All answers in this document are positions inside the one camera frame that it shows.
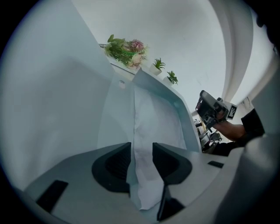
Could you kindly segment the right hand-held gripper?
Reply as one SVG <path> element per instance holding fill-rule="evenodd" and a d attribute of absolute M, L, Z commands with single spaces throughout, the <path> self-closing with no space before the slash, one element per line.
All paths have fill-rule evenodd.
<path fill-rule="evenodd" d="M 206 128 L 210 130 L 216 124 L 217 113 L 220 110 L 228 110 L 227 120 L 232 120 L 237 111 L 237 106 L 223 101 L 222 98 L 215 99 L 205 90 L 199 94 L 199 100 L 196 105 L 196 112 L 202 118 Z"/>

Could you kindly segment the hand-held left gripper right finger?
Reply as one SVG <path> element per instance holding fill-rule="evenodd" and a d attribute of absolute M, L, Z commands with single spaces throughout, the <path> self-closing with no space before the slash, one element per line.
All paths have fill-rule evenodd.
<path fill-rule="evenodd" d="M 153 143 L 153 163 L 164 182 L 158 221 L 215 221 L 223 199 L 211 187 L 232 156 Z"/>

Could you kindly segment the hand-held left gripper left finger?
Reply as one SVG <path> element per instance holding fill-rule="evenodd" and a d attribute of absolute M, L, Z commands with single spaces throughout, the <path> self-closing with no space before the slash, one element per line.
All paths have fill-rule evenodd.
<path fill-rule="evenodd" d="M 131 143 L 70 156 L 24 192 L 52 217 L 69 224 L 145 224 L 127 183 Z"/>

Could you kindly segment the white cloth sheet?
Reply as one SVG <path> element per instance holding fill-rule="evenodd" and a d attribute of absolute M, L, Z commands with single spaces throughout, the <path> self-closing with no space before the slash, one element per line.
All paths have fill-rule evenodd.
<path fill-rule="evenodd" d="M 182 149 L 186 144 L 178 113 L 169 101 L 135 86 L 134 107 L 131 200 L 138 210 L 150 210 L 161 201 L 164 187 L 153 163 L 153 143 Z"/>

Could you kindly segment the person's right forearm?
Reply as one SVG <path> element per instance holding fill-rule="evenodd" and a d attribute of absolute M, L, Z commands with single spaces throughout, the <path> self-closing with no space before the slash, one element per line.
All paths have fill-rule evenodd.
<path fill-rule="evenodd" d="M 219 131 L 223 136 L 234 142 L 246 134 L 243 125 L 232 124 L 227 120 L 214 124 L 213 128 Z"/>

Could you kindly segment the person's right hand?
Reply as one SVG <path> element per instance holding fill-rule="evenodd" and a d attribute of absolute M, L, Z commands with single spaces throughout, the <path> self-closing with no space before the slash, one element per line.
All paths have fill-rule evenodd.
<path fill-rule="evenodd" d="M 224 121 L 227 120 L 227 115 L 228 115 L 228 110 L 220 110 L 217 114 L 216 114 L 216 123 L 222 123 Z"/>

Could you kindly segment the small leafy potted plant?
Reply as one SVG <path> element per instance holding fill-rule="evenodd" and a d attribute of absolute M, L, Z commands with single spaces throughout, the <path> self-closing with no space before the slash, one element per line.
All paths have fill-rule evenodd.
<path fill-rule="evenodd" d="M 175 76 L 175 73 L 173 71 L 167 72 L 167 76 L 164 77 L 163 81 L 168 84 L 169 86 L 172 86 L 174 84 L 178 84 L 178 79 Z"/>

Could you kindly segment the person's black shirt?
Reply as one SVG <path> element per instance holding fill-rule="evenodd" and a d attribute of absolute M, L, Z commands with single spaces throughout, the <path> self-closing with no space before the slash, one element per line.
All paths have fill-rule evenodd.
<path fill-rule="evenodd" d="M 211 152 L 212 154 L 228 156 L 233 149 L 244 147 L 249 141 L 254 138 L 260 137 L 265 133 L 263 125 L 255 109 L 241 118 L 241 121 L 241 125 L 244 126 L 246 134 L 235 142 L 230 141 L 229 143 L 217 144 Z"/>

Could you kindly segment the small spiky potted plant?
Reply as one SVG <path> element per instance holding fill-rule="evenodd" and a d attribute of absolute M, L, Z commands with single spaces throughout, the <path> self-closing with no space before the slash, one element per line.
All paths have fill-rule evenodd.
<path fill-rule="evenodd" d="M 162 62 L 161 58 L 159 58 L 154 60 L 154 62 L 149 68 L 149 71 L 157 76 L 162 72 L 162 69 L 164 68 L 165 68 L 165 63 Z"/>

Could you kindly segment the pink flower bouquet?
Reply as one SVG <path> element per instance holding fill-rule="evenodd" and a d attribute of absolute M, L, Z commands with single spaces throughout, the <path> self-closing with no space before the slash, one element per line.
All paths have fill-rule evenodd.
<path fill-rule="evenodd" d="M 105 54 L 129 69 L 137 70 L 147 60 L 148 46 L 138 39 L 127 41 L 111 35 L 107 43 L 100 45 Z"/>

